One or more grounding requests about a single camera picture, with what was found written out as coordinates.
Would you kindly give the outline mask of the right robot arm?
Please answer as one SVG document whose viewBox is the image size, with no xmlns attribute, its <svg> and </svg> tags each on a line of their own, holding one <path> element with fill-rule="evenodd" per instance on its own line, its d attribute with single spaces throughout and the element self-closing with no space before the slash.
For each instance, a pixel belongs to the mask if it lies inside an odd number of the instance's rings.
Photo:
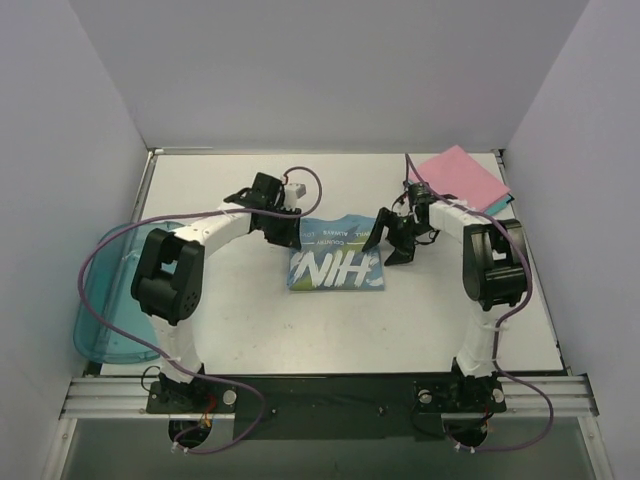
<svg viewBox="0 0 640 480">
<path fill-rule="evenodd" d="M 433 193 L 422 183 L 406 187 L 398 202 L 406 214 L 380 208 L 362 250 L 377 247 L 382 238 L 393 247 L 386 266 L 413 261 L 419 239 L 435 242 L 441 234 L 456 240 L 462 253 L 462 284 L 472 303 L 465 339 L 454 357 L 460 376 L 446 385 L 446 396 L 458 409 L 469 409 L 482 397 L 476 378 L 490 377 L 496 366 L 499 342 L 510 317 L 532 296 L 532 272 L 522 225 L 515 219 L 498 221 L 471 210 L 451 195 Z"/>
</svg>

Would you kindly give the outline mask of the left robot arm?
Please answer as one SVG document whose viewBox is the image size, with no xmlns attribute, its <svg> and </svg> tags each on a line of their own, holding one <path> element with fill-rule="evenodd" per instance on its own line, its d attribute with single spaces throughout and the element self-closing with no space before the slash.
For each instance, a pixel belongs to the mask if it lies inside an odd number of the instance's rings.
<svg viewBox="0 0 640 480">
<path fill-rule="evenodd" d="M 173 230 L 155 228 L 146 236 L 131 285 L 167 355 L 160 372 L 171 382 L 170 400 L 184 412 L 199 409 L 206 388 L 193 375 L 201 371 L 191 317 L 200 303 L 205 261 L 231 241 L 254 231 L 276 246 L 298 250 L 298 201 L 306 186 L 258 173 L 249 187 L 224 198 L 211 216 Z"/>
</svg>

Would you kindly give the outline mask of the light blue t shirt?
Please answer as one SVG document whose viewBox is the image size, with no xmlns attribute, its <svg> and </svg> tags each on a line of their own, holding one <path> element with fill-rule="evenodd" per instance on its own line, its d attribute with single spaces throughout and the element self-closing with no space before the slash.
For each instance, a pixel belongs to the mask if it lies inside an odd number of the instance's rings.
<svg viewBox="0 0 640 480">
<path fill-rule="evenodd" d="M 384 290 L 380 250 L 363 250 L 374 222 L 352 214 L 336 220 L 303 218 L 301 248 L 290 252 L 287 288 L 294 292 Z"/>
</svg>

